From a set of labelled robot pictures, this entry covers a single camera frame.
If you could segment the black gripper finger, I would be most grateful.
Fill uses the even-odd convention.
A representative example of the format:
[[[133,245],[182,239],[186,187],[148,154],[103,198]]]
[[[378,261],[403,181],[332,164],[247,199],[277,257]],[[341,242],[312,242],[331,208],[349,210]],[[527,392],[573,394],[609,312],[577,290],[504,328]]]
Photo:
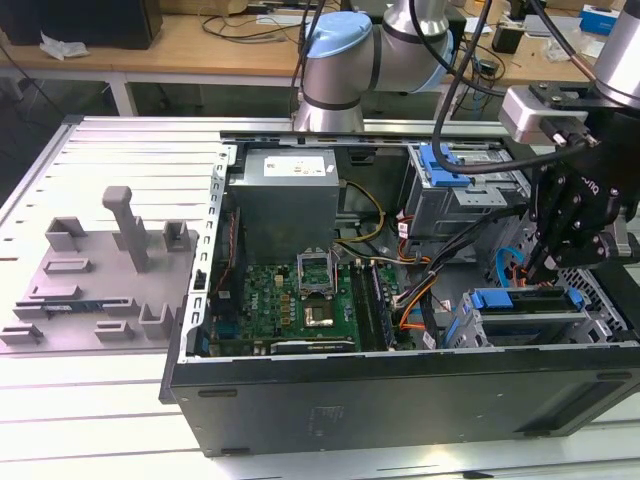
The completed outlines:
[[[597,264],[606,258],[607,246],[602,239],[605,228],[618,216],[618,202],[613,199],[562,199],[558,211],[557,243],[544,262],[545,280],[554,280],[564,268]]]
[[[541,167],[534,175],[535,188],[530,202],[530,219],[535,223],[535,245],[525,267],[527,280],[545,280],[544,262],[557,243],[556,223],[561,216],[566,176],[555,167]]]

